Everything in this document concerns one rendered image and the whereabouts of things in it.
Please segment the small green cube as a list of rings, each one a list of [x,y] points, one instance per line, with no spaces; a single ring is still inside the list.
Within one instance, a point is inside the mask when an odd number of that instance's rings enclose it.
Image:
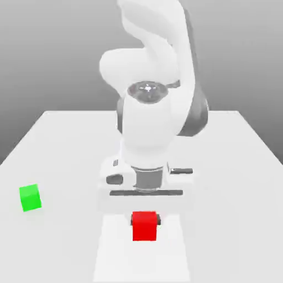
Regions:
[[[37,184],[20,187],[19,195],[24,212],[42,208],[42,202]]]

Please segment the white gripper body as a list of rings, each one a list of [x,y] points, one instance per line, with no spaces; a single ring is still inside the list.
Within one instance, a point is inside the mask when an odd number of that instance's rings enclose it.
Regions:
[[[134,211],[180,213],[191,209],[194,198],[195,185],[172,185],[159,189],[98,186],[98,208],[105,213],[130,214]]]

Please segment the small red cube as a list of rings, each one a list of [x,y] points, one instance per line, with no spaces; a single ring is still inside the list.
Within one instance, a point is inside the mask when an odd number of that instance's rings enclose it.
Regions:
[[[156,241],[158,218],[155,211],[132,213],[133,241]]]

